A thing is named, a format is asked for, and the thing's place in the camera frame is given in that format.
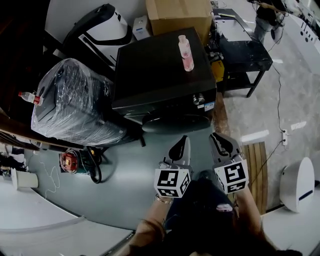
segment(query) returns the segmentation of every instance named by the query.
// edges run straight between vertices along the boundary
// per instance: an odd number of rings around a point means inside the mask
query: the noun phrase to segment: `electrical outlet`
[[[288,130],[283,129],[282,133],[282,145],[288,145]]]

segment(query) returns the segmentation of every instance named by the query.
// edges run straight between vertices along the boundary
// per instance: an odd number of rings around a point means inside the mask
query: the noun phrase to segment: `table leg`
[[[253,87],[250,89],[250,91],[246,95],[247,98],[249,98],[251,96],[251,94],[254,92],[254,90],[256,89],[257,85],[259,84],[259,82],[260,82],[260,80],[263,77],[265,72],[266,71],[260,71],[259,72],[259,74],[257,75],[256,79],[254,80]]]
[[[222,82],[222,96],[225,95],[225,91],[227,90],[227,83],[228,83],[228,77],[229,73],[226,68],[224,68],[224,73],[223,73],[223,82]]]

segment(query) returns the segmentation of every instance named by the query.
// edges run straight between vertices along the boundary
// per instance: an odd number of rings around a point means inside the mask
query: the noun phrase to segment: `washing machine door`
[[[143,118],[142,129],[155,134],[183,134],[210,126],[210,119],[199,114],[147,115]]]

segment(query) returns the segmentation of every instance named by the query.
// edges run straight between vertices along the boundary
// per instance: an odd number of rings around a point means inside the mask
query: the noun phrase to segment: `silver knob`
[[[202,95],[202,93],[194,94],[193,95],[193,104],[194,105],[200,105],[205,103],[205,98]]]

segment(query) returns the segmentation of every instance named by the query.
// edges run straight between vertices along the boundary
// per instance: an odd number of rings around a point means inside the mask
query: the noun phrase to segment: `brown cardboard box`
[[[211,26],[209,0],[145,0],[153,34],[194,27],[207,45]]]

